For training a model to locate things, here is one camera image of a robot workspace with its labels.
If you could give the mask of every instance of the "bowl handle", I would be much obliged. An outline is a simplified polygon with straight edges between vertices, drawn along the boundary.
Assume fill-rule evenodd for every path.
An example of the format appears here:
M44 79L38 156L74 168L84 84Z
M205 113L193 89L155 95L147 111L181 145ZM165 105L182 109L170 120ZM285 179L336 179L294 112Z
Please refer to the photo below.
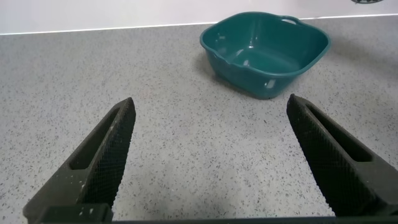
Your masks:
M279 18L282 21L288 22L288 23L291 23L291 24L295 24L295 25L302 24L300 19L297 19L296 17L293 17L293 16L279 16Z

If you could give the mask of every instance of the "speckled countertop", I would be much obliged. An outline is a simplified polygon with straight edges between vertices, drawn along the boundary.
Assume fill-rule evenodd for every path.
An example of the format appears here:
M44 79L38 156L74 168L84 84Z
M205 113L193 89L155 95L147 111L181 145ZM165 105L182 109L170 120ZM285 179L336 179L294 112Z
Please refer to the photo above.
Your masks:
M272 100L219 81L208 26L0 37L0 223L117 102L137 122L116 220L333 215L290 127L291 93L398 168L398 17L305 21L329 52Z

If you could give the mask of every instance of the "teal plastic bowl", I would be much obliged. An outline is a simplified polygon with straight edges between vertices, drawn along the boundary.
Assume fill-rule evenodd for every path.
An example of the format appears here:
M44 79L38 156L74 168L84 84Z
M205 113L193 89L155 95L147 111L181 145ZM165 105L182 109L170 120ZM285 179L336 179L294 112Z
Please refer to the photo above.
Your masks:
M200 44L217 75L269 99L311 68L329 49L330 39L291 16L244 12L203 31Z

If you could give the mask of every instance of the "bowl rim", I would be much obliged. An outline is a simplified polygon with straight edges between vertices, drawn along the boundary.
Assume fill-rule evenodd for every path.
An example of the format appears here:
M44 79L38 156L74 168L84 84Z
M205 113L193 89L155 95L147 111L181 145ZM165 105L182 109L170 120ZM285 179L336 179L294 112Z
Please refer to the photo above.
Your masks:
M211 47L207 46L207 45L204 43L204 41L203 41L203 36L204 36L210 29L212 29L212 28L214 28L214 27L220 25L221 23L223 23L223 22L225 22L225 21L227 21L227 20L230 20L230 19L232 19L232 18L234 18L234 17L242 16L242 15L244 15L244 14L263 14L263 15L265 14L265 15L268 15L268 16L278 17L278 18L280 18L281 20L282 20L282 19L288 19L288 20L294 21L294 22L296 22L296 24L300 24L301 26L307 26L307 27L310 27L310 28L312 28L312 29L315 29L315 30L319 31L321 34L323 34L323 35L326 37L328 43L327 43L327 45L325 46L325 48L318 54L318 56L316 56L310 63L308 63L306 66L304 66L304 67L301 68L300 70L297 70L297 71L294 71L294 72L286 72L286 73L265 72L265 71L259 70L259 69L257 69L257 68L247 67L247 66L244 66L244 65L236 64L236 63L231 63L231 62L227 61L223 56L221 56L215 49L212 49ZM213 24L212 26L208 27L207 29L205 29L205 30L200 34L200 45L201 45L205 50L208 50L208 51L212 52L217 58L219 58L219 59L221 59L222 61L226 62L228 65L236 66L236 67L238 67L238 68L240 68L240 69L242 69L242 70L254 71L254 72L260 73L261 75L264 75L264 76L267 76L267 77L273 76L273 77L276 77L276 78L277 78L277 77L292 77L292 76L297 76L297 75L300 75L300 74L306 72L306 71L307 71L308 69L310 69L313 65L315 65L315 64L323 57L323 55L329 50L330 45L331 45L330 43L331 43L331 40L330 40L329 36L328 36L324 31L322 31L321 29L319 29L319 28L317 28L317 27L314 27L314 26L311 26L311 25L309 25L309 24L306 24L306 23L302 22L300 19L297 19L296 17L293 17L293 16L278 16L278 15L271 14L271 13L267 13L267 12L241 12L241 13L235 14L235 15L233 15L233 16L230 16L230 17L228 17L228 18L226 18L226 19L223 19L222 21L219 21L219 22L217 22L216 24Z

